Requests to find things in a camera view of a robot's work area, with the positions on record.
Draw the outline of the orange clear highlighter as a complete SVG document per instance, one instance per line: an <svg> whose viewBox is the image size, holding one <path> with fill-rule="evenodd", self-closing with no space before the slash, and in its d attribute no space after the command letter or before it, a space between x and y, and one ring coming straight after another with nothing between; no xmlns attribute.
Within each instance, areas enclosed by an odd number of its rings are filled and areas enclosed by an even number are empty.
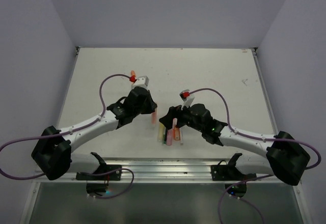
<svg viewBox="0 0 326 224"><path fill-rule="evenodd" d="M180 141L180 129L178 127L173 129L173 140L176 142Z"/></svg>

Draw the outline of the yellow highlighter marker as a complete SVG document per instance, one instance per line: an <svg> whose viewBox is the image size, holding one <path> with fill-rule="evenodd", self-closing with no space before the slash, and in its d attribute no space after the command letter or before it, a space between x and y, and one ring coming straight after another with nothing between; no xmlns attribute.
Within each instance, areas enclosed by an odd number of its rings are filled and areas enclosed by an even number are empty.
<svg viewBox="0 0 326 224"><path fill-rule="evenodd" d="M165 127L162 123L159 123L158 127L158 135L157 135L157 141L162 142L164 139L164 134L165 134Z"/></svg>

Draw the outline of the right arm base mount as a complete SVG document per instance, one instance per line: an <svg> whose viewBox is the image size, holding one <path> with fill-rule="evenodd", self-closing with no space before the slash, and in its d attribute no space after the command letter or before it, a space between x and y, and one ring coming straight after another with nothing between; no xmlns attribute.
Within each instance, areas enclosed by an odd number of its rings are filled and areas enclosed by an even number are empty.
<svg viewBox="0 0 326 224"><path fill-rule="evenodd" d="M236 153L227 162L221 160L218 164L210 166L210 173L213 181L243 181L247 179L256 178L256 174L243 174L237 168L236 164L242 153ZM242 198L247 192L247 185L245 183L231 187L227 193Z"/></svg>

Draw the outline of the green clear pen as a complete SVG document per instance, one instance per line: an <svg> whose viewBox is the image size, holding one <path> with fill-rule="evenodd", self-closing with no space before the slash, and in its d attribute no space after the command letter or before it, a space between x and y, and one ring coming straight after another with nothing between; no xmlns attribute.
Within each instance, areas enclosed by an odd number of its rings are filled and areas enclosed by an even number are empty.
<svg viewBox="0 0 326 224"><path fill-rule="evenodd" d="M164 136L163 136L163 144L164 145L166 145L166 143L167 143L167 136L168 136L168 129L165 128Z"/></svg>

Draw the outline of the white pen with tan cap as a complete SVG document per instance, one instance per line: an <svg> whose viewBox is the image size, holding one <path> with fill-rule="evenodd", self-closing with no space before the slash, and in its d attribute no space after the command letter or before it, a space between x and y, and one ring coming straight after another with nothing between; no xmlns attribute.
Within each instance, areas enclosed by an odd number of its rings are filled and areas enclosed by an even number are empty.
<svg viewBox="0 0 326 224"><path fill-rule="evenodd" d="M183 142L183 132L182 132L182 128L179 129L179 136L180 136L180 145L183 146L184 142Z"/></svg>

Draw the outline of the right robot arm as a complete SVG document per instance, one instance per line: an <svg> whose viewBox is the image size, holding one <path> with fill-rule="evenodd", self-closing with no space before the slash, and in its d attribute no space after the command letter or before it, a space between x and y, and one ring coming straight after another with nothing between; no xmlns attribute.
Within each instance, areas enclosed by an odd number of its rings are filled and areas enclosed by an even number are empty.
<svg viewBox="0 0 326 224"><path fill-rule="evenodd" d="M256 154L256 157L235 157L235 161L227 166L231 179L248 174L267 174L296 186L310 161L309 154L288 133L279 132L276 136L253 133L245 137L244 131L231 130L227 123L214 119L203 104L172 106L159 122L172 129L174 120L178 128L188 126L200 132L212 145L240 148Z"/></svg>

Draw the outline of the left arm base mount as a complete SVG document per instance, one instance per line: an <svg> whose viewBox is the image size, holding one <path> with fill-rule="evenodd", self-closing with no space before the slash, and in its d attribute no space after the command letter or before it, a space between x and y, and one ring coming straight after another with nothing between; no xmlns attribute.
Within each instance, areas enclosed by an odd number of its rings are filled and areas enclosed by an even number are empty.
<svg viewBox="0 0 326 224"><path fill-rule="evenodd" d="M122 175L122 165L107 164L97 153L91 153L98 162L99 167L92 173L76 173L78 181L103 181L103 183L87 183L86 191L93 199L113 199L124 193L113 194L108 190L110 181L120 181Z"/></svg>

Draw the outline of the pink highlighter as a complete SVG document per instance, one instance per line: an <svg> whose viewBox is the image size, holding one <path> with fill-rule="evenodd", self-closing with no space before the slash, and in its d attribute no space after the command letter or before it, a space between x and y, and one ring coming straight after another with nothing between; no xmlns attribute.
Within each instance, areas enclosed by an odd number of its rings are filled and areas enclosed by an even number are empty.
<svg viewBox="0 0 326 224"><path fill-rule="evenodd" d="M172 123L172 128L167 131L167 139L166 139L167 146L171 146L173 141L175 140L176 124L177 124L177 119L174 119Z"/></svg>

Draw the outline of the orange highlighter marker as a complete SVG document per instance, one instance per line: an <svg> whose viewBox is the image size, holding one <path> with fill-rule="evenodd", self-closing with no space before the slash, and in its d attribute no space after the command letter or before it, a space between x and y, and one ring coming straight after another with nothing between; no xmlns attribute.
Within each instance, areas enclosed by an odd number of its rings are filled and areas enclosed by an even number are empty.
<svg viewBox="0 0 326 224"><path fill-rule="evenodd" d="M151 124L155 125L157 122L157 109L154 110L154 112L151 114Z"/></svg>

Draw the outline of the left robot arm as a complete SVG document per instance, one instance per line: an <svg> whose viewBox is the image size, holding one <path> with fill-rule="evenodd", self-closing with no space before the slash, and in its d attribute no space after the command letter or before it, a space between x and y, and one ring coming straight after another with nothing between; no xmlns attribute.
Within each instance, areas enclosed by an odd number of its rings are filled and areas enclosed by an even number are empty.
<svg viewBox="0 0 326 224"><path fill-rule="evenodd" d="M104 159L95 152L76 154L75 150L92 139L117 130L138 115L150 115L157 104L150 91L135 87L126 97L104 106L102 113L77 125L56 129L46 128L32 151L32 159L48 180L56 180L65 173L77 173L77 179L96 180L113 172Z"/></svg>

